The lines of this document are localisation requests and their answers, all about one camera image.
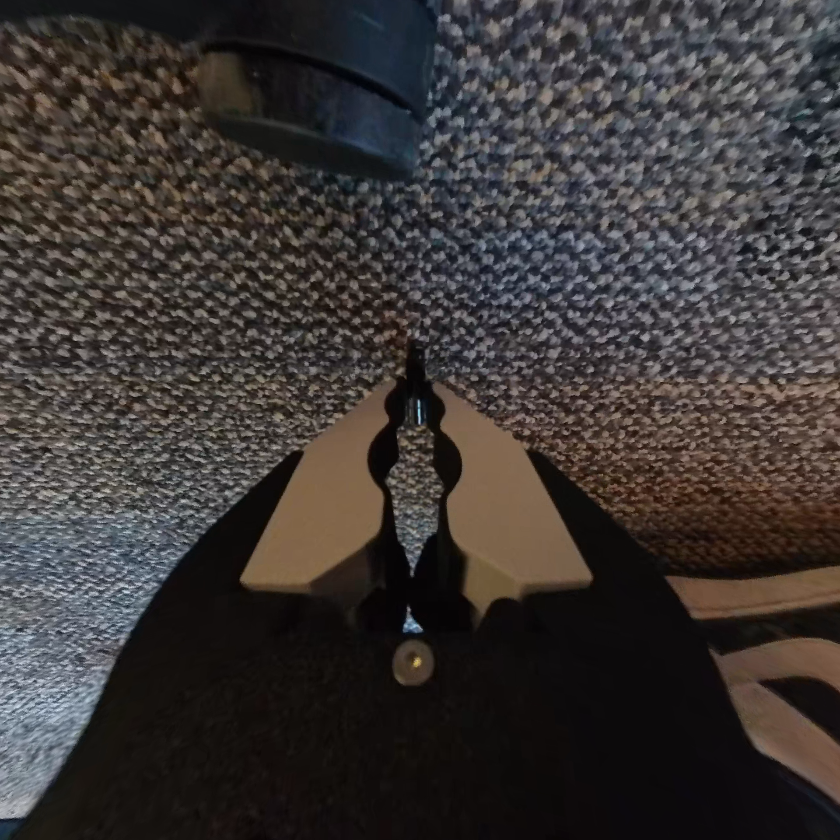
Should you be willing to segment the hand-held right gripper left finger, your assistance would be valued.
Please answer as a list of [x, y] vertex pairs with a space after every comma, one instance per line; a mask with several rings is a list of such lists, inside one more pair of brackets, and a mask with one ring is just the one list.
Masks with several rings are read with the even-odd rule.
[[367, 627], [403, 627], [410, 569], [386, 477], [406, 383], [386, 378], [302, 451], [239, 576], [251, 592], [329, 601]]

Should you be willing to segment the black chair caster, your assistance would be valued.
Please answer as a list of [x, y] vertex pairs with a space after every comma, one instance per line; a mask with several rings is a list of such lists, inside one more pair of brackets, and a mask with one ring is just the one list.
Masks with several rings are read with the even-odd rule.
[[207, 124], [280, 161], [401, 182], [419, 157], [441, 2], [233, 2], [199, 41]]

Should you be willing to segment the small black lego pin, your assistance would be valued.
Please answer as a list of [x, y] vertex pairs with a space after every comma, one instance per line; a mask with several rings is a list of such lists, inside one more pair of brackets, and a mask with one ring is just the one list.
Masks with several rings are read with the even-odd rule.
[[410, 339], [405, 361], [405, 419], [411, 427], [427, 424], [429, 382], [426, 376], [424, 345]]

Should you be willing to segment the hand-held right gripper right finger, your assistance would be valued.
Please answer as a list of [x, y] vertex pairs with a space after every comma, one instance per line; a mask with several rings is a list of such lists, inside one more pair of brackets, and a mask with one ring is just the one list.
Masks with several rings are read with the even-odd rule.
[[593, 572], [527, 449], [439, 383], [427, 418], [443, 487], [436, 590], [479, 623], [499, 601], [590, 587]]

